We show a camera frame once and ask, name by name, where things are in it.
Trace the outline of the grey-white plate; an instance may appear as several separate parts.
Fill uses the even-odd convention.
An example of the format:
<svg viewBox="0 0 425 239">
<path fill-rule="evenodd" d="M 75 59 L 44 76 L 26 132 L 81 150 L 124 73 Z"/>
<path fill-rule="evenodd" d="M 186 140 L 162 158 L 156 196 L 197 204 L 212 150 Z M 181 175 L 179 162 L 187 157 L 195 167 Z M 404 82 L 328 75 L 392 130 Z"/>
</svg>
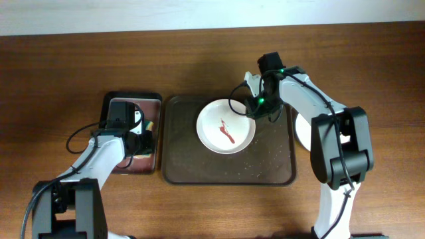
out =
<svg viewBox="0 0 425 239">
<path fill-rule="evenodd" d="M 295 118 L 295 132 L 301 145 L 306 150 L 311 151 L 311 125 L 301 114 L 298 114 Z"/>
</svg>

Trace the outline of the white plate top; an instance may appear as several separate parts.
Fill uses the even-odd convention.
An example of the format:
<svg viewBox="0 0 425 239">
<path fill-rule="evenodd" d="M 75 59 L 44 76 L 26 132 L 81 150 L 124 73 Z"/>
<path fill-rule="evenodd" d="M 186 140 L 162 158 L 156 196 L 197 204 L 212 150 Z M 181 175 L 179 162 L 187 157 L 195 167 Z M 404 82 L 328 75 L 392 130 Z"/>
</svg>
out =
<svg viewBox="0 0 425 239">
<path fill-rule="evenodd" d="M 224 155 L 238 153 L 253 140 L 256 122 L 233 112 L 228 99 L 208 103 L 199 113 L 196 131 L 209 150 Z"/>
</svg>

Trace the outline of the green yellow sponge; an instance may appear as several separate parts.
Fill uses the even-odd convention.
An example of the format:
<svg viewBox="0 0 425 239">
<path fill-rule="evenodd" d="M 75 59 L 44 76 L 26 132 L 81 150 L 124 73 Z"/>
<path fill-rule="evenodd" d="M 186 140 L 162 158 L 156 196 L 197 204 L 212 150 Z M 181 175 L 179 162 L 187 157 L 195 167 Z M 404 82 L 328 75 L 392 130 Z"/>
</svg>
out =
<svg viewBox="0 0 425 239">
<path fill-rule="evenodd" d="M 152 121 L 145 121 L 143 124 L 143 128 L 145 131 L 153 131 L 154 123 Z"/>
</svg>

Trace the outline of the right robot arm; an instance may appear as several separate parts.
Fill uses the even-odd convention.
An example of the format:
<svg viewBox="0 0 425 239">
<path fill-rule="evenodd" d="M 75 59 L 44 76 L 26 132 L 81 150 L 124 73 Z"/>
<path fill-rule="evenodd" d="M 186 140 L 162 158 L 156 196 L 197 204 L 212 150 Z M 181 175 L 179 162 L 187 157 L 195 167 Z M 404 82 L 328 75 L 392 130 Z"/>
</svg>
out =
<svg viewBox="0 0 425 239">
<path fill-rule="evenodd" d="M 290 105 L 311 129 L 310 162 L 320 182 L 319 214 L 311 238 L 352 238 L 355 196 L 373 169 L 369 121 L 361 107 L 348 108 L 320 90 L 298 66 L 245 73 L 253 96 L 247 112 L 257 118 L 266 105 Z"/>
</svg>

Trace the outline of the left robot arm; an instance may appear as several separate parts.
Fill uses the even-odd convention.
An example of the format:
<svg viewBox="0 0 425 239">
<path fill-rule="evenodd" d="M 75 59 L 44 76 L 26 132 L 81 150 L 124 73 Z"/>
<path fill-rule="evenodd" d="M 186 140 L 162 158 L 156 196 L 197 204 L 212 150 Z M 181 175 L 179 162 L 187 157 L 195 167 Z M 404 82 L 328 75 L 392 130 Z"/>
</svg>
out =
<svg viewBox="0 0 425 239">
<path fill-rule="evenodd" d="M 31 216 L 33 238 L 131 238 L 109 231 L 100 191 L 116 165 L 144 151 L 149 140 L 131 131 L 93 133 L 73 165 L 35 185 L 23 226 Z"/>
</svg>

